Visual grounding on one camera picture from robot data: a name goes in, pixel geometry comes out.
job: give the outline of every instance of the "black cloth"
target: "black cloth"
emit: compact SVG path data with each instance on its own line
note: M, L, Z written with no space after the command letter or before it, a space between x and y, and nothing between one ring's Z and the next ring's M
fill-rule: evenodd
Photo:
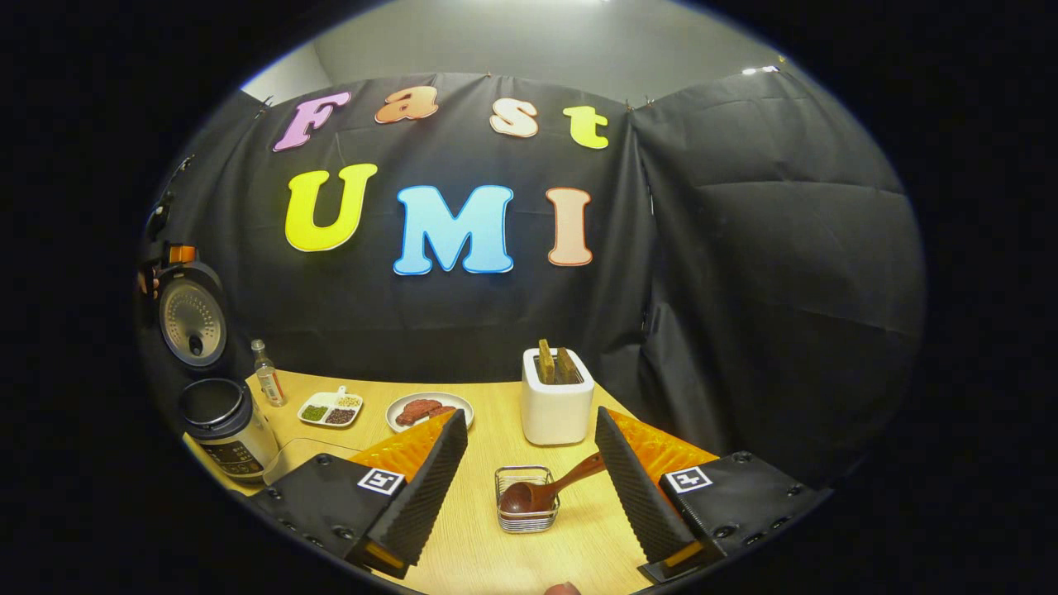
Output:
M896 174L833 96L785 73L685 89L633 122L660 240L644 357L676 433L833 479L899 408L922 333Z
M436 113L375 121L387 95L422 85L438 90ZM311 140L273 150L298 104L342 91L352 98ZM540 132L494 131L500 97L532 103ZM608 120L597 131L607 148L570 137L562 111L582 105ZM644 421L719 455L753 451L814 486L852 465L900 404L925 307L914 213L870 134L809 83L736 75L630 112L543 83L424 74L316 91L264 114L245 107L200 138L207 148L189 149L209 157L175 180L162 233L198 247L221 278L240 354L233 376L250 373L247 342L261 338L279 367L309 374L517 380L522 353L547 338ZM314 213L327 226L338 173L357 163L378 166L357 232L333 250L294 249L291 178L330 174ZM510 187L513 270L435 263L397 275L397 195L416 185L437 187L453 215L478 186ZM552 187L591 196L586 266L547 259Z

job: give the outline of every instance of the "yellow letter u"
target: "yellow letter u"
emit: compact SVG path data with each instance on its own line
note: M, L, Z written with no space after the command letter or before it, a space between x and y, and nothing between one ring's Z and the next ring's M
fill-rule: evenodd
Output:
M332 250L345 244L360 226L360 213L364 208L364 190L367 179L377 174L378 166L359 163L343 167L338 177L345 180L342 191L342 205L338 220L326 228L316 227L312 221L316 209L320 186L327 181L327 172L306 172L290 180L290 204L287 206L287 241L303 252Z

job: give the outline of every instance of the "human hand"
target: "human hand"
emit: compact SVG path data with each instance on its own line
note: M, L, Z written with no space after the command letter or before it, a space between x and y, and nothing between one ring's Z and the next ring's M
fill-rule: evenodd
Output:
M547 588L544 595L581 595L581 592L573 587L573 583L566 581L562 584L552 584Z

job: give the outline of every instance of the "sliced meat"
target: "sliced meat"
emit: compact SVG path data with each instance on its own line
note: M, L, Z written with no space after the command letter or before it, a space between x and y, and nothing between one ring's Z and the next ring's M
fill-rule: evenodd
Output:
M434 399L415 399L404 405L404 411L397 416L397 425L411 426L439 407L441 407L440 401Z
M437 409L432 409L432 410L430 410L430 418L433 419L434 417L437 417L438 415L448 413L450 411L455 411L455 410L456 410L456 408L454 408L454 407L452 407L450 404L446 404L444 407L439 407Z

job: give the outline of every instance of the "metal basket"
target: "metal basket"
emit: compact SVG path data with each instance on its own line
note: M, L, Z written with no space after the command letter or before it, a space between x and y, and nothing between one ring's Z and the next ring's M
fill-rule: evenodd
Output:
M559 497L554 497L554 506L547 512L503 512L499 510L499 497L511 484L527 482L534 485L545 485L553 481L551 470L540 465L515 465L496 469L496 519L499 526L507 533L541 533L551 528L559 516Z

